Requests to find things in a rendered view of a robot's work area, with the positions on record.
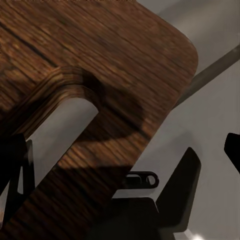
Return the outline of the cutting board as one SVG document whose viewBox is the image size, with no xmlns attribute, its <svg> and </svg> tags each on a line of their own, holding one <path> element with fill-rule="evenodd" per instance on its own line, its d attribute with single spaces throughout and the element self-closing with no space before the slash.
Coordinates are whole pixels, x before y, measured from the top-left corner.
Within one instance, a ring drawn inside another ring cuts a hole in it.
<svg viewBox="0 0 240 240">
<path fill-rule="evenodd" d="M 0 240 L 84 240 L 198 65 L 189 38 L 136 0 L 0 0 L 0 139 L 64 85 L 101 101 Z"/>
</svg>

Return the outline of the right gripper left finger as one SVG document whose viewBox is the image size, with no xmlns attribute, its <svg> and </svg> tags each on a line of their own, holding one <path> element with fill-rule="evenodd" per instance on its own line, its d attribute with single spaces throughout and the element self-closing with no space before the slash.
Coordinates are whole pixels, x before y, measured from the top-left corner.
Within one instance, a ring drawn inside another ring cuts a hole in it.
<svg viewBox="0 0 240 240">
<path fill-rule="evenodd" d="M 27 153 L 23 133 L 0 139 L 0 195 Z"/>
</svg>

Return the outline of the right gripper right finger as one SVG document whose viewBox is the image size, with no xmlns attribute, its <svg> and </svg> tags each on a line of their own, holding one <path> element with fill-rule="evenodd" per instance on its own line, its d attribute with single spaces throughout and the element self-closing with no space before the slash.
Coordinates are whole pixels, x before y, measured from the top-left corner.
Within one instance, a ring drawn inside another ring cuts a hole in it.
<svg viewBox="0 0 240 240">
<path fill-rule="evenodd" d="M 224 151 L 240 173 L 240 135 L 228 133 Z"/>
</svg>

